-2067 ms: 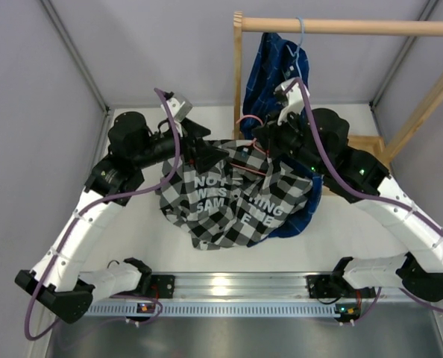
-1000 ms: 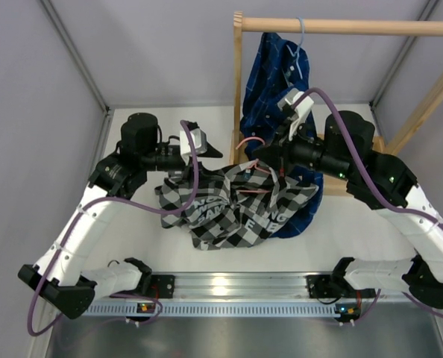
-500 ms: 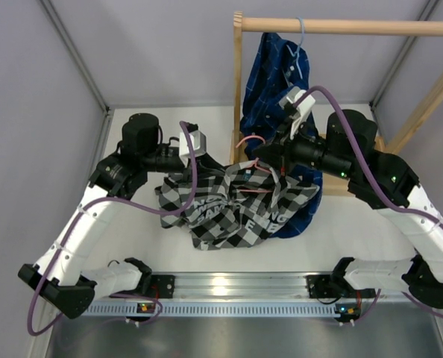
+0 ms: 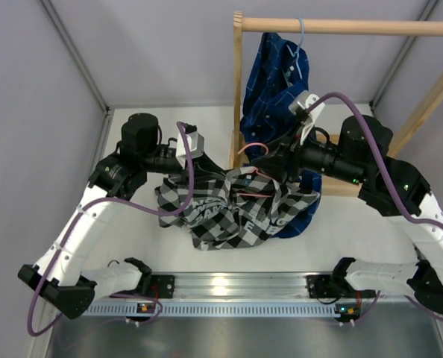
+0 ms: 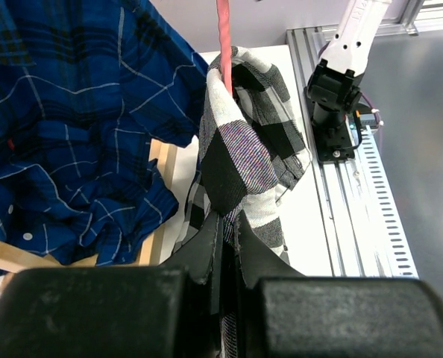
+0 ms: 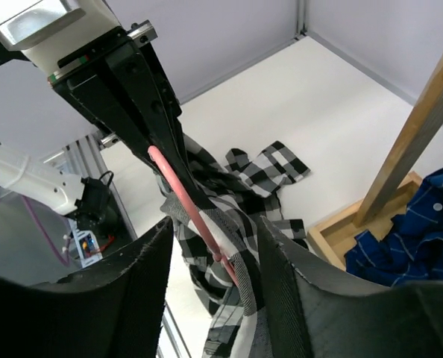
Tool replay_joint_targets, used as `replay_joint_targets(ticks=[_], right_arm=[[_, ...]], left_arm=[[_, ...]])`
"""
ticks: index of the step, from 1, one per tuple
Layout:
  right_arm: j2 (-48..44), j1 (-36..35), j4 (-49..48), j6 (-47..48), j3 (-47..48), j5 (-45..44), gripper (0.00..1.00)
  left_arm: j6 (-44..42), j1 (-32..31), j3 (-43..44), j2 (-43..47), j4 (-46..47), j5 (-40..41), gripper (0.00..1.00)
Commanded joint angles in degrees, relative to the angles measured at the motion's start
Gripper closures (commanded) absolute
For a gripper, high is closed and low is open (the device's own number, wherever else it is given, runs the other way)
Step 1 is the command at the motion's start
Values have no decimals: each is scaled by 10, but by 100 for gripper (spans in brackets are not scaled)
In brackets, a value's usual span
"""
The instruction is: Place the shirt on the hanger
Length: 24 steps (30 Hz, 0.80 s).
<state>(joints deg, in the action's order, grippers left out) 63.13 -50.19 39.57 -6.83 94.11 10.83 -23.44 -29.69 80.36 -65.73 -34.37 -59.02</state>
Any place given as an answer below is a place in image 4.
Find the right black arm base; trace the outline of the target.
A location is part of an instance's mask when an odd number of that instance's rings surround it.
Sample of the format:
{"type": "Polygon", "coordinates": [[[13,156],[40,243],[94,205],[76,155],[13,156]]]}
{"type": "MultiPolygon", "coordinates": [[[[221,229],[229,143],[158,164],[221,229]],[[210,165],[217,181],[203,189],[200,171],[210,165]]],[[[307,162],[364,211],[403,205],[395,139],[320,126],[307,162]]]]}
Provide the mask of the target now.
{"type": "Polygon", "coordinates": [[[351,296],[346,282],[330,274],[308,275],[307,288],[311,298],[334,300],[351,296]]]}

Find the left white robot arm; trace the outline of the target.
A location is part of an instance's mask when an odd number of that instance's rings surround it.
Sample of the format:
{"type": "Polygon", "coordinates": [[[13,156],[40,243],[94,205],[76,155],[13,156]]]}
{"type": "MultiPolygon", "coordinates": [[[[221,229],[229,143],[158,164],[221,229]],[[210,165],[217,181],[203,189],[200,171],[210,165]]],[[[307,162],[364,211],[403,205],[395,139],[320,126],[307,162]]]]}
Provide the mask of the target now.
{"type": "Polygon", "coordinates": [[[61,316],[80,317],[99,298],[130,292],[141,298],[151,291],[151,270],[142,261],[128,258],[114,266],[84,270],[95,244],[123,207],[158,217],[180,215],[195,191],[195,165],[204,156],[204,138],[194,125],[177,123],[177,146],[161,142],[156,116],[136,113],[122,126],[116,150],[99,161],[89,177],[82,199],[50,248],[34,264],[23,265],[18,278],[33,290],[28,318],[39,299],[61,316]],[[181,204],[153,210],[132,202],[133,194],[149,173],[180,176],[187,185],[181,204]]]}

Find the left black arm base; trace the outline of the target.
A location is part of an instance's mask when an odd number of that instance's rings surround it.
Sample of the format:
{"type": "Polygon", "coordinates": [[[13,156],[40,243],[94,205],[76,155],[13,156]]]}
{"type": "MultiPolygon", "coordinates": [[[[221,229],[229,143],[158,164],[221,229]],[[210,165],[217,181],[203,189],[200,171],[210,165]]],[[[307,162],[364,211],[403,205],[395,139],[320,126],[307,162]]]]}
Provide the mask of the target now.
{"type": "Polygon", "coordinates": [[[130,294],[150,298],[173,298],[175,290],[175,276],[170,274],[151,274],[141,278],[130,294]]]}

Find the black white checkered shirt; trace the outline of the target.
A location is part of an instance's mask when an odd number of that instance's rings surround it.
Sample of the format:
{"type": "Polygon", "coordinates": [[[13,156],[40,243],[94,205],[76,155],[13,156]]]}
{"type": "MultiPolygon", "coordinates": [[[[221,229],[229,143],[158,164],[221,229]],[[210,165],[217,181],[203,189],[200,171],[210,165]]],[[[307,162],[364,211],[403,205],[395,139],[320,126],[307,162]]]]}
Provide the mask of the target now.
{"type": "Polygon", "coordinates": [[[189,205],[159,219],[162,228],[188,232],[199,251],[253,248],[269,239],[303,233],[321,199],[321,179],[312,184],[279,183],[253,167],[196,179],[189,205]]]}

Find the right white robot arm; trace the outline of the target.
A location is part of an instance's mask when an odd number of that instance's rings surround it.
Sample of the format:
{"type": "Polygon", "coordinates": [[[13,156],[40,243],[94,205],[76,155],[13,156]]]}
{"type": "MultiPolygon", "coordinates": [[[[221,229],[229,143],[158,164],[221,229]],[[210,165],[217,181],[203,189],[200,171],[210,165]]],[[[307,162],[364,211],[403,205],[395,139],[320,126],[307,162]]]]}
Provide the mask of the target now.
{"type": "Polygon", "coordinates": [[[253,160],[276,179],[309,170],[359,186],[358,198],[398,226],[421,257],[415,263],[370,263],[343,257],[330,275],[339,296],[352,291],[386,291],[414,299],[443,315],[443,212],[424,176],[412,164],[388,156],[393,133],[371,116],[350,116],[336,144],[301,139],[303,125],[268,144],[253,160]]]}

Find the pink wire hanger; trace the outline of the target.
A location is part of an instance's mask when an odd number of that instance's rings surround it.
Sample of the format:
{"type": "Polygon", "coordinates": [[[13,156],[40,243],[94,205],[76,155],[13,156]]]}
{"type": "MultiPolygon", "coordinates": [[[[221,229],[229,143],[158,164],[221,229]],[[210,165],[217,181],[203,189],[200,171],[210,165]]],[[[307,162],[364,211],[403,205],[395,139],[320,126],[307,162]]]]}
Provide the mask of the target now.
{"type": "MultiPolygon", "coordinates": [[[[265,154],[269,153],[269,148],[266,144],[263,144],[261,142],[252,142],[252,143],[248,143],[245,144],[239,151],[238,154],[244,154],[246,152],[247,148],[251,148],[251,147],[259,147],[259,148],[263,148],[265,151],[265,154]]],[[[267,180],[271,180],[274,181],[273,178],[269,177],[266,174],[263,174],[254,164],[254,160],[256,159],[256,157],[253,156],[247,156],[247,158],[249,159],[249,165],[254,167],[254,170],[252,171],[254,174],[266,178],[267,180]]],[[[260,194],[260,193],[246,193],[246,192],[240,192],[239,193],[240,196],[243,197],[252,197],[252,198],[270,198],[272,197],[272,195],[265,195],[265,194],[260,194]]]]}

